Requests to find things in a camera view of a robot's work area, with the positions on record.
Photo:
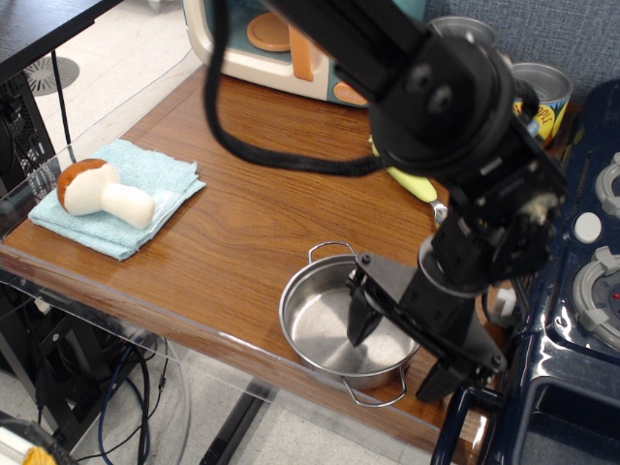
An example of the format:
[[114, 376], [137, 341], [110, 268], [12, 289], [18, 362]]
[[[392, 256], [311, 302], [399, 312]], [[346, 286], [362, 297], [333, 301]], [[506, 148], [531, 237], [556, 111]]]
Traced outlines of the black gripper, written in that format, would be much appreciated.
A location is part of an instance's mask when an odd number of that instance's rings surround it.
[[457, 388], [483, 388], [508, 361], [484, 329], [476, 298], [487, 289], [468, 289], [450, 281], [429, 239], [415, 267], [375, 253], [355, 255], [348, 278], [351, 302], [347, 336], [359, 346], [388, 319], [436, 359], [416, 398], [434, 403]]

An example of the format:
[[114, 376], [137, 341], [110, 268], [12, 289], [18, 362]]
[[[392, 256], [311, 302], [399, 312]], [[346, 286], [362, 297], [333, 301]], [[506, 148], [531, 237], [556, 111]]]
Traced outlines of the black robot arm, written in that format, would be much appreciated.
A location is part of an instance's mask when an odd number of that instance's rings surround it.
[[418, 389], [432, 403], [505, 370], [475, 312], [494, 284], [541, 269], [566, 195], [557, 164], [513, 113], [515, 84], [494, 49], [438, 35], [390, 1], [275, 1], [369, 104], [387, 167], [439, 181], [449, 213], [408, 267], [356, 257], [349, 337], [385, 317], [436, 358]]

